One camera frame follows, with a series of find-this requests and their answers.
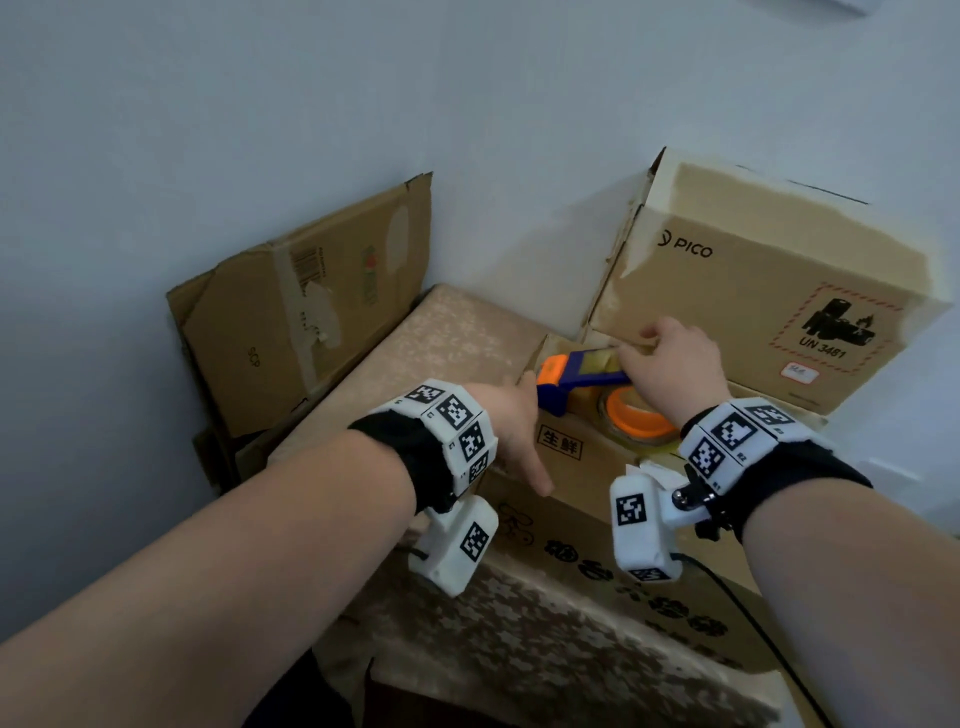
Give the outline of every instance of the white wall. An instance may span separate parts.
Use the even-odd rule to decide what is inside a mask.
[[[443,10],[0,4],[0,640],[210,499],[163,295],[423,171]]]
[[[453,3],[430,278],[572,334],[638,173],[672,144],[931,220],[957,281],[958,27],[950,0],[869,18],[818,0]],[[958,334],[952,312],[830,434],[926,474],[902,499],[960,530]]]

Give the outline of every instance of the battery warning label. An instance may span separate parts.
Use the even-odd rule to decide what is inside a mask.
[[[890,330],[901,311],[902,306],[821,283],[770,346],[835,372],[856,374],[890,343],[882,332]],[[792,363],[798,366],[783,376],[808,384],[819,374]]]

